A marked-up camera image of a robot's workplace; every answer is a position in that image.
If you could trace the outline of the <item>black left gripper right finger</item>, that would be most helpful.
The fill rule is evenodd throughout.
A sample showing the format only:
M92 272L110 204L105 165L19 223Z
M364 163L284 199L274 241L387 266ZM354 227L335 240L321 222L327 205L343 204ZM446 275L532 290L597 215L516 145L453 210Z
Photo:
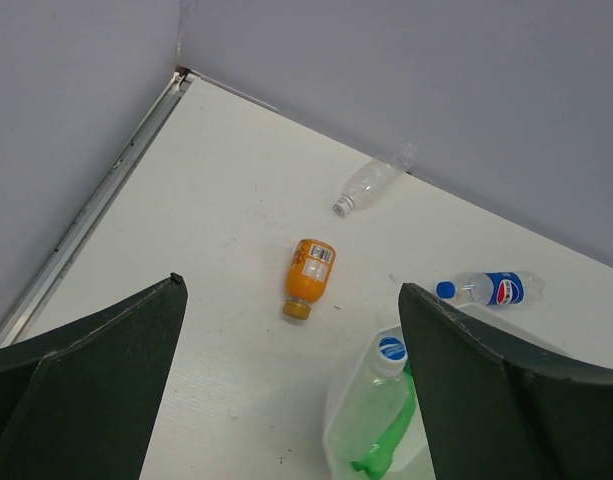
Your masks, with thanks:
M490 326L414 283L399 316L438 479L613 479L613 369Z

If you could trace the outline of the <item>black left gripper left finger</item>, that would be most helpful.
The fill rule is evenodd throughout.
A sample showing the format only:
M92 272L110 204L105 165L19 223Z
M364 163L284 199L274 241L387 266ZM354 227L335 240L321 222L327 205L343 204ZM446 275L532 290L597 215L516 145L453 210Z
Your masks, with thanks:
M0 349L0 479L137 479L188 291L164 280Z

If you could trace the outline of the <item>white octagonal bin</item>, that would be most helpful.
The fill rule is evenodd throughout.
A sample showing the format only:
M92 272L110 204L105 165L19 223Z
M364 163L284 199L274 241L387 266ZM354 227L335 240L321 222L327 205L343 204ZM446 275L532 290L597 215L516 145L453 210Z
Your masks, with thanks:
M433 479L402 328L382 329L330 382L323 448L333 479Z

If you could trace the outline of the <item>green plastic bottle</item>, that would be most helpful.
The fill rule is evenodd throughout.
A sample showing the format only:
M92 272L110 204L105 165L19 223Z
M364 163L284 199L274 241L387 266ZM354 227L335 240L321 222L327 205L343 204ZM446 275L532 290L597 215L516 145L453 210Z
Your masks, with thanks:
M382 479L392 465L395 450L404 438L417 410L417 397L410 363L403 369L406 397L400 412L391 424L379 436L371 449L360 459L351 461L356 472L364 472L368 479Z

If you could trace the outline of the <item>clear bottle blue Pepsi label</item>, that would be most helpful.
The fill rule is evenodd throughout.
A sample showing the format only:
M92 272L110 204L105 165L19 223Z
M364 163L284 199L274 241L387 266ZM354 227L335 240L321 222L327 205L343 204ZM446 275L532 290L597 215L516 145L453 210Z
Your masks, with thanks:
M464 272L438 282L435 295L454 304L502 308L539 302L545 287L531 271Z

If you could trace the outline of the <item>orange juice bottle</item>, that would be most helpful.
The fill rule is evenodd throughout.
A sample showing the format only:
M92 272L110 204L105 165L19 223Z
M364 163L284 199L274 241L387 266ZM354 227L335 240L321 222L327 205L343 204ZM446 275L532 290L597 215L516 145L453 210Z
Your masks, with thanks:
M324 295L335 260L331 245L315 239L299 241L286 275L284 315L297 320L309 317Z

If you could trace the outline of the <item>clear crushed bottle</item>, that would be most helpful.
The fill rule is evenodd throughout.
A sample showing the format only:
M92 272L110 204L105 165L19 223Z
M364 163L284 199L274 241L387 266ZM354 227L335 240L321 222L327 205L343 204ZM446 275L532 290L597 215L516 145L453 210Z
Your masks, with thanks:
M373 157L347 180L333 204L333 211L346 217L370 206L412 168L416 154L416 147L406 143L397 150Z

